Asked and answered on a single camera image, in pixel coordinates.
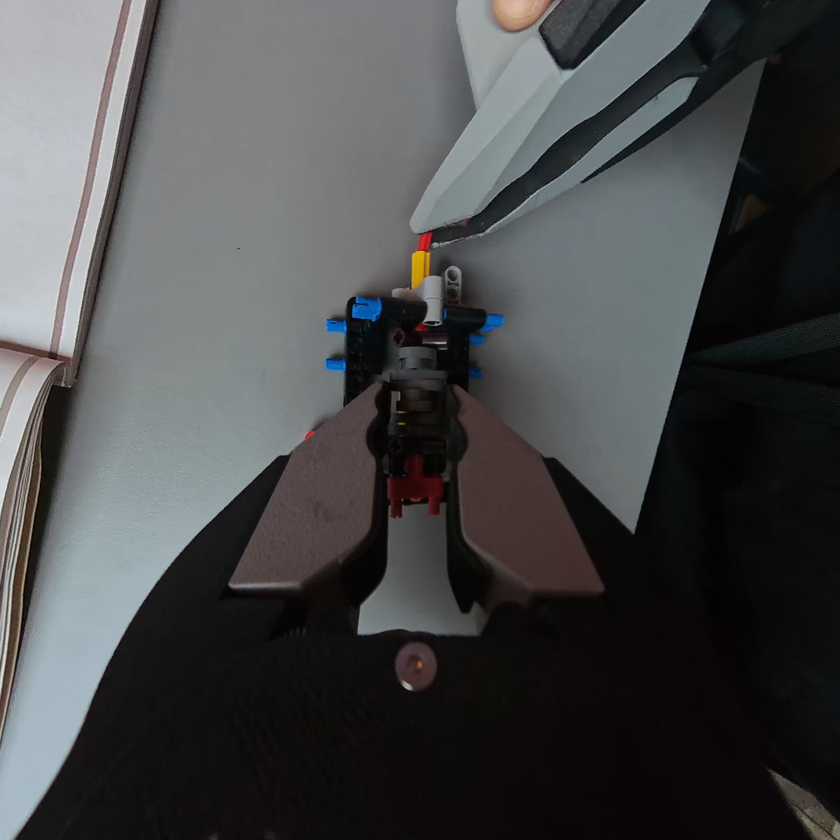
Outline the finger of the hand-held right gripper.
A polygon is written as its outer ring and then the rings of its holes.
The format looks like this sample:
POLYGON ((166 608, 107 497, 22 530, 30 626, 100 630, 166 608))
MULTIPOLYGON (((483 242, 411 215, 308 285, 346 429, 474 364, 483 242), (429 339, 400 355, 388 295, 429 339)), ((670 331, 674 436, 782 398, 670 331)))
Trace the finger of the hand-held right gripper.
POLYGON ((614 165, 623 153, 631 151, 632 145, 686 103, 698 80, 694 76, 672 81, 605 132, 602 129, 613 106, 583 121, 557 140, 477 215, 462 223, 437 228, 436 245, 486 235, 614 165))
MULTIPOLYGON (((539 35, 543 19, 518 35, 493 35, 490 46, 481 47, 479 36, 489 33, 491 21, 480 21, 477 2, 458 2, 458 30, 477 95, 476 113, 419 200, 412 231, 433 231, 437 246, 437 228, 477 215, 583 121, 613 106, 605 132, 672 81, 700 79, 707 66, 692 39, 710 5, 646 1, 579 66, 562 70, 539 35)), ((618 162, 682 120, 694 107, 694 90, 618 162)))

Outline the person's right hand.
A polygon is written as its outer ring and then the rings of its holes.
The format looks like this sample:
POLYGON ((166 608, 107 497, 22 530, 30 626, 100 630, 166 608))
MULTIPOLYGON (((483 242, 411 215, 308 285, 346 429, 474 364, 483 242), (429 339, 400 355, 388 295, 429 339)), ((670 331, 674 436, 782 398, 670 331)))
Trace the person's right hand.
POLYGON ((493 0, 490 8, 499 27, 515 33, 537 24, 557 3, 550 0, 493 0))

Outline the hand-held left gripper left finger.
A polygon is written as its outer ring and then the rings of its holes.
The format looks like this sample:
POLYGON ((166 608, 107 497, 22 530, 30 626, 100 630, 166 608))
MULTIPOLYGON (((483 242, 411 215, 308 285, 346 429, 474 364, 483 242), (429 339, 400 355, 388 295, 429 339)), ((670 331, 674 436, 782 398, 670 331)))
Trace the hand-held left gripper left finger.
POLYGON ((238 595, 358 608, 385 571, 376 382, 289 455, 229 580, 238 595))

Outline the lego instruction booklet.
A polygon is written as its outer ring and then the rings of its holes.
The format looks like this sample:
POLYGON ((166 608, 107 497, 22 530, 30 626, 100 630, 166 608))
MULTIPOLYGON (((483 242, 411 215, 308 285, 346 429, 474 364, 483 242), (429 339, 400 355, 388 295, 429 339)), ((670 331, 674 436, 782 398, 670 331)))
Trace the lego instruction booklet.
POLYGON ((56 386, 88 336, 159 2, 1 2, 1 729, 56 386))

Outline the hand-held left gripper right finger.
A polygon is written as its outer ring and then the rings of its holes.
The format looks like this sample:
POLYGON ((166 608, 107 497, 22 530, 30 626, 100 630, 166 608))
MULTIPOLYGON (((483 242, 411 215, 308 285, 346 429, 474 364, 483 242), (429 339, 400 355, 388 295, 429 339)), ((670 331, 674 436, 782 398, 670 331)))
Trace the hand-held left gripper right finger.
POLYGON ((467 608, 602 596, 604 583, 555 486, 545 459, 462 387, 454 429, 463 453, 452 475, 455 538, 477 567, 467 608))

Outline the black lego frame assembly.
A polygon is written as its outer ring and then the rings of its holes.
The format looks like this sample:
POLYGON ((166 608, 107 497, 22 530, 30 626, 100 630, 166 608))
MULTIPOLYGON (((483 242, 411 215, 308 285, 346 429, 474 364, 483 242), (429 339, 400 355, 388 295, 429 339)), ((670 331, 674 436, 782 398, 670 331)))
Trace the black lego frame assembly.
POLYGON ((482 370, 470 350, 504 325, 502 314, 463 302, 460 268, 432 271, 432 248, 411 259, 411 279, 388 297, 352 297, 342 319, 326 321, 344 338, 342 357, 325 361, 343 374, 343 404, 374 382, 390 399, 381 461, 391 518, 408 505, 427 505, 436 516, 446 499, 448 389, 465 390, 482 370))

